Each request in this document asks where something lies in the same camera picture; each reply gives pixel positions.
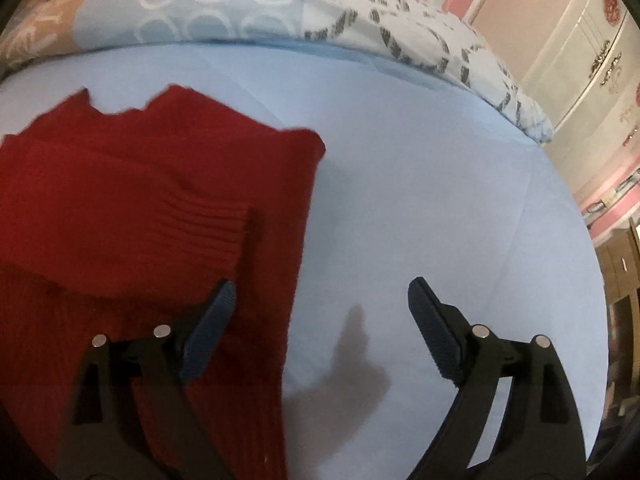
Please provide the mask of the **red knitted sweater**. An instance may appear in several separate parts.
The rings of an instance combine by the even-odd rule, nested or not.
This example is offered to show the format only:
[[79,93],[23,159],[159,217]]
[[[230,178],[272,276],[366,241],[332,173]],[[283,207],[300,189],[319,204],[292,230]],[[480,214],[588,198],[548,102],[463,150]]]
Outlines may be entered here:
[[1,144],[1,401],[47,466],[96,335],[195,318],[223,282],[229,325],[186,389],[240,479],[288,474],[282,370],[320,136],[179,86],[107,115],[80,90]]

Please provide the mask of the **wooden drawer cabinet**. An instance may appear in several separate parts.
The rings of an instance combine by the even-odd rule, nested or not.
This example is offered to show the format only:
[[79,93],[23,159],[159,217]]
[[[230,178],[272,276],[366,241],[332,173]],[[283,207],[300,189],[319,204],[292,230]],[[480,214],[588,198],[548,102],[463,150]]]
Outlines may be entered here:
[[639,318],[639,237],[634,222],[615,229],[596,248],[604,281],[608,331],[619,342]]

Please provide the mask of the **light blue bed sheet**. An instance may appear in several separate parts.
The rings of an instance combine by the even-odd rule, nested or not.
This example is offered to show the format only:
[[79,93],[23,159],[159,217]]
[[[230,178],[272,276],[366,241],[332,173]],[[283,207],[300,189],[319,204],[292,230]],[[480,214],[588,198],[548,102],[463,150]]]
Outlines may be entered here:
[[477,96],[331,47],[165,44],[57,58],[1,86],[22,131],[87,89],[104,113],[170,84],[322,137],[284,372],[294,479],[403,479],[454,398],[407,306],[425,278],[498,336],[547,335],[593,446],[608,332],[582,215],[542,148]]

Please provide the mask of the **white wardrobe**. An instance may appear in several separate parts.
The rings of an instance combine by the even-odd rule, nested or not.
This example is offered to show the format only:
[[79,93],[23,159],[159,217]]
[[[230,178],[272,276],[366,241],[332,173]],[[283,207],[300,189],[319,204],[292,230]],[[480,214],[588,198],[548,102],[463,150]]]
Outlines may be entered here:
[[639,130],[639,26],[623,0],[570,0],[523,86],[548,114],[544,150],[581,202]]

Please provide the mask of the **patterned blue white quilt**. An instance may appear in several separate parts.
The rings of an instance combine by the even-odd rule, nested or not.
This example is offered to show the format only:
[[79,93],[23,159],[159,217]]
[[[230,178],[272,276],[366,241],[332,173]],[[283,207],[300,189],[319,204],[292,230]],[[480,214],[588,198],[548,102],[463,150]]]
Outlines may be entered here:
[[540,144],[554,133],[486,40],[424,0],[47,0],[2,34],[1,62],[212,41],[308,41],[390,58],[476,94]]

